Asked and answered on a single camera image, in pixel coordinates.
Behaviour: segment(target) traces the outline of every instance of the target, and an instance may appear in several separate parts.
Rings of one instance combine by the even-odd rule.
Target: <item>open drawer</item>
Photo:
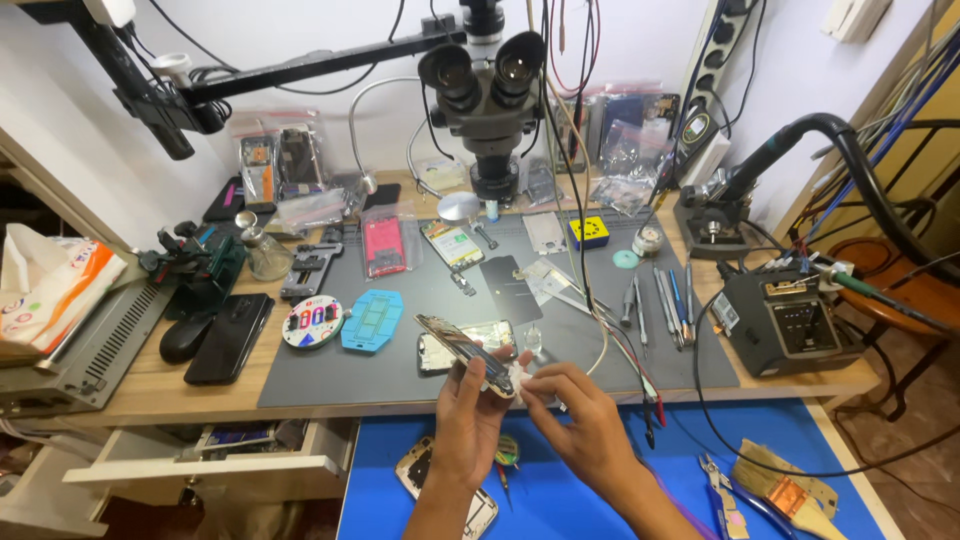
[[[65,442],[64,437],[53,440]],[[71,439],[69,444],[94,455],[100,448]],[[82,457],[45,447],[37,453],[20,482],[0,497],[0,538],[37,540],[42,538],[100,537],[107,526],[97,523],[107,497],[103,490],[63,485],[63,474],[89,465]]]
[[[343,497],[356,440],[349,418],[311,420],[297,452],[232,454],[220,461],[181,460],[193,443],[154,427],[118,428],[97,460],[63,477],[146,504],[176,504],[191,485],[202,498],[280,503]]]

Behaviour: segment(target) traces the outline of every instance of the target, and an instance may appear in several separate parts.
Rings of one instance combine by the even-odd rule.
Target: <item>wooden desk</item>
[[[420,217],[436,215],[436,200],[427,196],[424,201],[414,190],[413,179],[407,172],[384,172],[377,175],[381,184],[399,183],[403,185],[401,199],[413,198],[416,201]],[[565,192],[572,193],[569,182],[561,182]],[[676,195],[670,195],[657,216],[663,225],[667,237],[674,246],[680,247],[677,253],[685,261],[683,240],[677,221],[673,216],[673,204]],[[310,241],[317,241],[319,232],[314,233]],[[761,264],[769,257],[753,253],[747,257],[750,266]],[[713,262],[693,260],[693,283],[701,302],[709,300],[720,290],[722,281]],[[257,408],[256,402],[260,390],[270,372],[276,348],[280,346],[280,328],[286,314],[286,301],[279,300],[277,293],[280,282],[258,282],[248,269],[244,269],[233,288],[233,293],[266,292],[277,298],[277,307],[267,321],[265,330],[260,334],[247,365],[234,384],[229,386],[188,386],[183,382],[183,373],[187,365],[171,366],[160,359],[158,345],[160,337],[173,324],[161,320],[154,327],[150,337],[133,361],[130,371],[116,389],[108,405],[101,411],[64,415],[53,421],[34,420],[27,425],[38,428],[64,425],[75,427],[110,427],[128,425],[155,425],[179,423],[207,423],[227,421],[266,420],[281,418],[324,418],[338,416],[367,416],[383,414],[416,414],[432,412],[433,401],[375,404],[375,405],[334,405]],[[795,375],[789,377],[755,379],[747,373],[740,363],[733,347],[726,339],[721,339],[733,369],[740,378],[738,387],[706,388],[705,397],[709,400],[745,400],[783,397],[819,397],[849,396],[867,392],[877,384],[879,377],[864,359],[838,371]],[[637,399],[636,394],[616,396],[618,401],[628,403]],[[663,391],[668,402],[696,401],[697,394],[692,388]]]

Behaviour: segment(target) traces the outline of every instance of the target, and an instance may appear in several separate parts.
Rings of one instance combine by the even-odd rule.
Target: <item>wire cutters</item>
[[[697,455],[697,459],[700,461],[700,468],[702,468],[709,477],[710,487],[708,491],[710,493],[710,502],[713,506],[713,513],[716,515],[720,532],[724,538],[736,540],[738,538],[748,537],[743,514],[736,510],[736,502],[727,491],[730,490],[734,495],[752,506],[754,510],[765,517],[785,538],[798,540],[793,528],[777,513],[777,510],[771,508],[761,498],[744,489],[736,480],[727,478],[720,472],[716,463],[710,459],[709,454]]]

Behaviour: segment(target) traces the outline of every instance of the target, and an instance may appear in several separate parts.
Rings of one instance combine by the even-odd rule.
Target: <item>black phone case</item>
[[[183,381],[201,385],[237,380],[275,303],[262,292],[228,296]]]

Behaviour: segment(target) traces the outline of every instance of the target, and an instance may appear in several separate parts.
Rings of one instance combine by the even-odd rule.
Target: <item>ventilation grille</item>
[[[113,363],[113,359],[120,354],[124,343],[126,343],[127,339],[133,334],[137,323],[140,322],[140,318],[143,317],[147,309],[150,308],[159,290],[159,287],[156,286],[155,283],[148,283],[143,290],[140,291],[140,294],[133,300],[133,304],[127,309],[127,312],[124,313],[123,318],[117,323],[116,328],[113,329],[113,332],[107,337],[107,340],[104,341],[104,345],[100,348],[100,351],[90,360],[90,364],[86,367],[87,375],[97,379],[104,378],[110,364]]]

